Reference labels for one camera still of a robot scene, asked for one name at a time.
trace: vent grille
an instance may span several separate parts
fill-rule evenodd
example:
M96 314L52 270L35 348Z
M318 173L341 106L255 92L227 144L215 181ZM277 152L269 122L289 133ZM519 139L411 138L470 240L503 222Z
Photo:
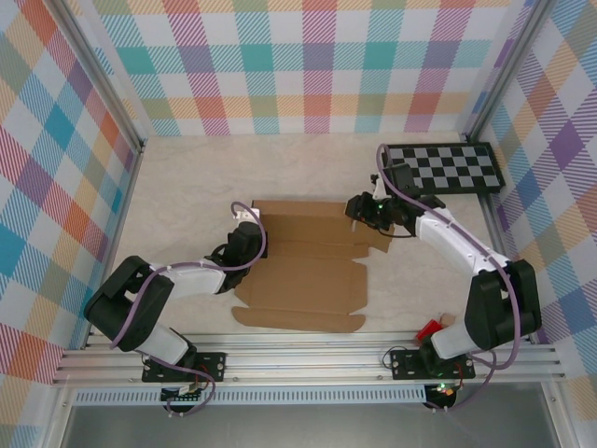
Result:
M220 387L210 404L367 404L421 403L422 385ZM175 401L173 404L192 404ZM161 405L160 389L154 387L79 389L75 406Z

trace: cardboard box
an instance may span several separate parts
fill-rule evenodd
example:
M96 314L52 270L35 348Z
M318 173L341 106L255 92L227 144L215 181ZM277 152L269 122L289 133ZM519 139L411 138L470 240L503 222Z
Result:
M268 257L235 289L248 308L234 318L249 327L353 332L367 305L367 266L353 259L391 238L344 215L345 203L254 201L268 232Z

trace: red object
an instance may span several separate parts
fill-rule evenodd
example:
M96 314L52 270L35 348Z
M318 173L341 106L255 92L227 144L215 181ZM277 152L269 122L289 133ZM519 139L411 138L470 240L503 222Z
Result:
M431 319L429 322L427 322L427 325L425 325L423 329L417 333L417 339L422 341L425 336L429 336L430 334L440 330L441 324L439 324L439 322L436 320Z

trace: white floor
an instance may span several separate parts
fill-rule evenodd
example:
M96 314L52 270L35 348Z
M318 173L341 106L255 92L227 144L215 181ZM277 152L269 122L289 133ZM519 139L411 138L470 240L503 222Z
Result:
M253 199L344 202L369 190L379 143L456 142L456 133L152 137L132 197L115 266L129 255L150 262L199 259L234 228L229 204ZM489 243L477 197L443 196L454 216ZM367 321L360 331L421 328L465 309L470 279L418 239L370 249ZM272 332L230 313L233 294L170 301L160 322L185 333Z

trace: aluminum rail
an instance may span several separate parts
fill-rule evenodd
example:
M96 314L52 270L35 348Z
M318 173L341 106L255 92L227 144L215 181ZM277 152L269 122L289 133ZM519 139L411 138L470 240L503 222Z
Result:
M228 354L223 386L248 385L380 385L434 384L437 380L394 381L381 364L392 346L415 348L414 332L384 333L268 333L187 334L198 349ZM148 386L141 382L143 364L137 353L109 350L102 335L91 335L85 350L66 351L54 376L60 387ZM509 355L510 346L496 349L498 361ZM489 369L476 363L477 377L484 380ZM497 383L560 381L564 371L551 345L532 344L524 338L514 365L498 371Z

